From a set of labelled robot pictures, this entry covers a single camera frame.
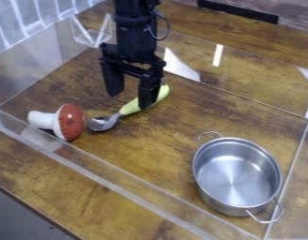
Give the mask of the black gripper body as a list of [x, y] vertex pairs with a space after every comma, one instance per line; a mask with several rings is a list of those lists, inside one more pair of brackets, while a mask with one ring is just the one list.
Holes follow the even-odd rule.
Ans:
[[102, 62], [116, 63], [126, 74], [163, 78], [167, 63], [156, 56], [159, 38], [156, 18], [116, 18], [116, 43], [102, 43]]

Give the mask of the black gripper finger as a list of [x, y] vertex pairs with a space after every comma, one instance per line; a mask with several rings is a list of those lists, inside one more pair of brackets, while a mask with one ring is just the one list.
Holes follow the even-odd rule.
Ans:
[[142, 110], [156, 102], [162, 80], [151, 75], [143, 75], [138, 87], [139, 107]]
[[116, 63], [103, 61], [102, 68], [107, 91], [114, 98], [124, 91], [124, 73]]

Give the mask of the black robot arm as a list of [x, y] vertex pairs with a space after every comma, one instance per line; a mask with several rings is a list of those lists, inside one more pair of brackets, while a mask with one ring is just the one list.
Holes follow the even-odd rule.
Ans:
[[114, 0], [116, 43], [99, 45], [100, 65], [108, 94], [115, 97], [126, 88], [124, 75], [139, 79], [138, 106], [146, 109], [158, 101], [167, 62], [155, 55], [156, 12], [159, 0]]

